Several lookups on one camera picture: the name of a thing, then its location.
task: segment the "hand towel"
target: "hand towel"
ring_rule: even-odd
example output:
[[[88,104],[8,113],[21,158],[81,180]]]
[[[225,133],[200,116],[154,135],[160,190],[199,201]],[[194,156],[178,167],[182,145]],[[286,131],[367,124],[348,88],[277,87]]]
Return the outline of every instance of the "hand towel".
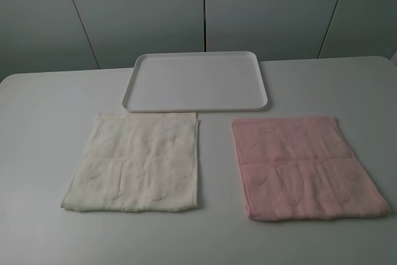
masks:
[[[389,205],[342,137],[334,117],[232,123],[248,217],[376,217]]]
[[[195,113],[100,113],[61,207],[180,211],[197,206]]]

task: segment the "tray rim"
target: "tray rim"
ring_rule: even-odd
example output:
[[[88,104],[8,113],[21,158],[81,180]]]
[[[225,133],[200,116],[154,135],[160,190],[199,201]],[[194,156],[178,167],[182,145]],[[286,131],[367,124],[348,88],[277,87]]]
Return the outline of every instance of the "tray rim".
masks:
[[[140,66],[141,66],[141,62],[147,58],[147,57],[164,57],[164,56],[168,56],[168,57],[180,57],[180,56],[197,56],[197,55],[202,55],[202,56],[215,56],[215,55],[227,55],[227,54],[245,54],[248,56],[252,56],[252,58],[255,61],[255,71],[257,73],[257,78],[258,78],[258,82],[259,82],[259,88],[261,90],[261,96],[263,99],[263,104],[260,105],[259,107],[253,107],[253,108],[236,108],[236,109],[229,109],[229,108],[221,108],[221,109],[129,109],[127,107],[127,103],[128,103],[128,99],[130,97],[130,94],[132,93],[132,88],[135,82],[135,79],[138,75]],[[141,56],[139,56],[136,59],[136,62],[134,64],[133,67],[133,71],[130,77],[130,80],[127,84],[127,88],[125,89],[125,93],[123,96],[123,100],[122,100],[122,107],[125,111],[129,112],[129,113],[172,113],[172,112],[239,112],[239,111],[260,111],[263,110],[267,103],[269,102],[269,98],[267,97],[267,93],[266,93],[266,89],[265,89],[265,84],[264,84],[264,80],[262,77],[262,71],[261,68],[259,66],[259,62],[257,60],[257,56],[250,51],[222,51],[222,52],[185,52],[185,53],[151,53],[151,54],[143,54]]]

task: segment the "table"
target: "table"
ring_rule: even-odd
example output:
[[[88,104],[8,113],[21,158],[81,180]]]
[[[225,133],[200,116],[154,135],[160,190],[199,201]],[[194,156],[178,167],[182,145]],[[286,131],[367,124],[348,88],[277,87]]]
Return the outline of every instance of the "table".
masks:
[[[397,206],[397,68],[380,57],[261,63],[266,110],[200,113],[200,208],[65,212],[99,111],[122,111],[131,69],[16,74],[0,84],[0,264],[396,264],[397,217],[254,222],[230,130],[241,117],[334,115]]]

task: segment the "plastic tray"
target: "plastic tray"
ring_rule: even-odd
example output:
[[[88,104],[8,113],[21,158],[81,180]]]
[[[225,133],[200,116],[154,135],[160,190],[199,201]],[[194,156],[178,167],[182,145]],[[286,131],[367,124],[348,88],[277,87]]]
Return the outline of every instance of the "plastic tray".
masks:
[[[266,103],[251,52],[142,55],[122,101],[128,112],[259,110]]]

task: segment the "white towel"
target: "white towel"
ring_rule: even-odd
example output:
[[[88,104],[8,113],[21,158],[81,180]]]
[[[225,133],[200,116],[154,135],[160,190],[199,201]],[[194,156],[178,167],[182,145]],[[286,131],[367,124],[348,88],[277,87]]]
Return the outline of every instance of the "white towel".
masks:
[[[180,211],[197,206],[195,113],[100,113],[61,207]]]

